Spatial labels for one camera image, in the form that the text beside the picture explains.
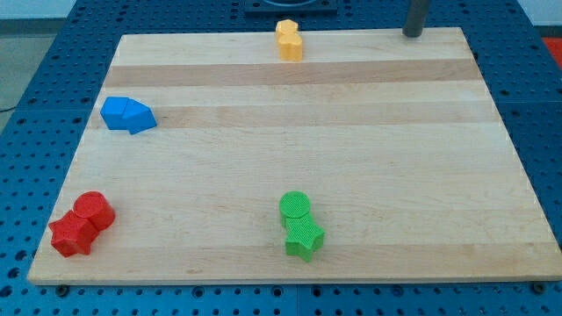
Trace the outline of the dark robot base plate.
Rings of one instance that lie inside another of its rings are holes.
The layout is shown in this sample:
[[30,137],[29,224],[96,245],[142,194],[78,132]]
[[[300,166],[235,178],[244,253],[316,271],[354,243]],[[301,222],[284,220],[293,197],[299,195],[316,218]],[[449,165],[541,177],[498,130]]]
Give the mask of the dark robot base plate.
[[243,0],[246,16],[274,14],[335,13],[338,0]]

